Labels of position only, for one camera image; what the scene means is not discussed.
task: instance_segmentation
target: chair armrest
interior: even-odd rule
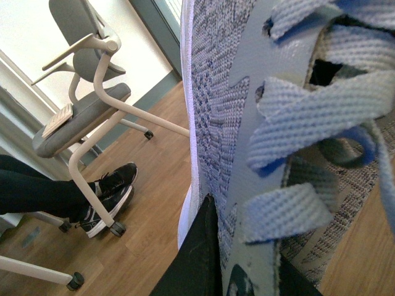
[[[77,96],[75,95],[75,91],[77,90],[77,86],[80,82],[80,76],[77,73],[74,73],[72,82],[69,86],[69,99],[73,104],[78,102]]]
[[[86,35],[84,38],[78,40],[76,43],[71,45],[68,49],[66,49],[64,52],[62,52],[52,61],[50,61],[50,63],[46,64],[43,67],[43,71],[48,70],[49,68],[66,58],[68,55],[77,52],[83,48],[101,49],[102,51],[105,51],[107,54],[112,56],[120,49],[120,47],[121,42],[117,35],[109,36],[108,38],[101,40],[94,37],[91,33],[89,35]]]
[[[43,76],[39,77],[36,81],[32,82],[31,85],[35,85],[36,83],[39,83],[41,80],[47,78],[49,75],[59,72],[59,71],[66,71],[66,72],[75,72],[74,67],[69,65],[67,62],[63,62],[60,65],[54,67],[47,73],[45,73]]]
[[[188,129],[175,125],[174,123],[164,120],[163,118],[145,112],[139,108],[136,108],[132,105],[126,104],[120,100],[117,100],[116,98],[109,96],[108,93],[106,93],[106,91],[104,90],[103,79],[104,79],[104,75],[106,74],[106,70],[110,64],[110,60],[111,60],[111,56],[106,53],[103,53],[100,58],[99,65],[96,68],[96,73],[94,74],[93,87],[95,93],[99,96],[100,100],[105,102],[107,105],[110,105],[120,111],[130,113],[144,120],[155,123],[156,125],[159,125],[163,128],[167,128],[170,131],[174,131],[178,134],[186,136],[187,138],[189,137]]]

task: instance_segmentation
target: white sole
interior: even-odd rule
[[[123,195],[123,197],[121,198],[121,200],[117,203],[117,205],[109,212],[111,218],[114,218],[116,216],[116,214],[119,212],[119,210],[122,208],[122,205],[125,203],[125,201],[128,199],[129,194],[132,190],[133,186],[129,185],[128,190],[126,191],[126,193]],[[96,236],[97,234],[99,234],[99,232],[101,232],[104,228],[106,227],[106,224],[103,220],[100,220],[98,224],[96,224],[94,226],[94,228],[92,228],[90,231],[88,231],[86,234],[88,235],[88,237],[91,239],[92,237]]]
[[[138,176],[138,167],[136,166],[136,175],[135,175],[135,178],[133,179],[133,181],[130,183],[130,185],[133,185],[136,182],[137,176]]]

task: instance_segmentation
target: shoe sole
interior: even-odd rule
[[[133,185],[133,184],[136,182],[137,176],[138,176],[138,167],[136,166],[136,174],[135,174],[135,177],[133,178],[133,180],[131,180],[130,185]]]
[[[134,194],[131,194],[133,186],[129,185],[128,186],[128,190],[126,191],[126,193],[123,195],[123,197],[120,199],[120,201],[117,203],[117,205],[109,212],[111,218],[114,218],[116,216],[116,214],[124,209],[127,204],[128,201],[131,200],[131,198],[133,197]],[[88,235],[88,237],[91,239],[94,236],[97,236],[104,228],[106,227],[106,224],[103,220],[100,220],[95,226],[94,228],[92,228],[90,231],[88,231],[86,234]]]

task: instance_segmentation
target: chair backrest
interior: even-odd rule
[[[69,45],[89,34],[98,38],[105,37],[97,13],[88,1],[49,0],[49,10]],[[102,52],[96,49],[79,50],[73,57],[75,71],[83,79],[93,82],[101,55]],[[125,73],[123,68],[110,64],[104,81]]]

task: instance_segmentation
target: gray chair seat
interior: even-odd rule
[[[120,83],[106,89],[106,93],[125,102],[130,95],[130,88]],[[48,138],[42,137],[45,127],[39,130],[33,138],[33,149],[38,156],[51,158],[77,143],[116,111],[100,100],[95,92],[91,92],[73,104],[73,117]]]

